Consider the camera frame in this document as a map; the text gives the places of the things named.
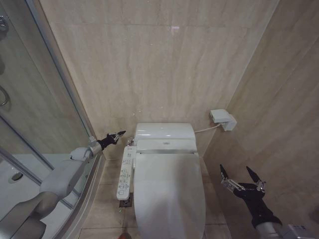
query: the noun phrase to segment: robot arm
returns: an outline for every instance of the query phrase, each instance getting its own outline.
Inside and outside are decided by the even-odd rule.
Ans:
[[[280,219],[274,216],[263,200],[266,182],[262,181],[249,167],[247,170],[254,184],[237,183],[229,179],[226,170],[220,165],[221,184],[244,200],[252,215],[252,225],[258,231],[261,239],[315,239],[310,236],[304,226],[287,225],[283,227]]]
[[[90,138],[88,147],[80,147],[50,172],[34,198],[18,203],[0,221],[1,239],[40,239],[46,225],[40,220],[49,215],[57,203],[68,196],[81,177],[89,160],[102,152],[108,145],[116,144],[125,133],[107,134],[102,140]]]

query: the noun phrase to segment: shower door handle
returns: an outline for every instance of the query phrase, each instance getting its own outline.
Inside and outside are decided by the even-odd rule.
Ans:
[[[10,96],[2,86],[0,86],[0,91],[4,95],[4,100],[0,102],[0,107],[1,107],[1,106],[4,106],[6,103],[8,103],[8,101],[10,100]]]

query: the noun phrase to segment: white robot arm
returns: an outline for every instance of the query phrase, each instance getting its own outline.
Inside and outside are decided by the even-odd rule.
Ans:
[[[0,221],[0,239],[41,239],[46,225],[40,220],[49,215],[57,203],[68,196],[84,172],[89,160],[109,144],[116,144],[125,133],[107,134],[102,140],[90,138],[88,147],[80,147],[62,161],[43,180],[40,193],[34,198],[15,205]]]

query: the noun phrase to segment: white cable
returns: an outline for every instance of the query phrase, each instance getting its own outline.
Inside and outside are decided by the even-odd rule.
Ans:
[[[200,132],[205,132],[205,131],[208,131],[210,129],[213,129],[213,128],[217,128],[219,126],[221,126],[222,123],[219,123],[218,125],[214,126],[214,127],[211,127],[211,128],[206,128],[206,129],[201,129],[201,130],[198,130],[198,131],[195,131],[194,133],[200,133]]]

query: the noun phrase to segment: shower drain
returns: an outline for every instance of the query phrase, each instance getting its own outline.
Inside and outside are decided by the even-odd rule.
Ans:
[[[15,174],[11,177],[11,179],[12,179],[13,181],[18,181],[18,180],[21,179],[22,177],[23,177],[23,174],[20,173],[20,172],[18,172],[18,173],[15,173]]]

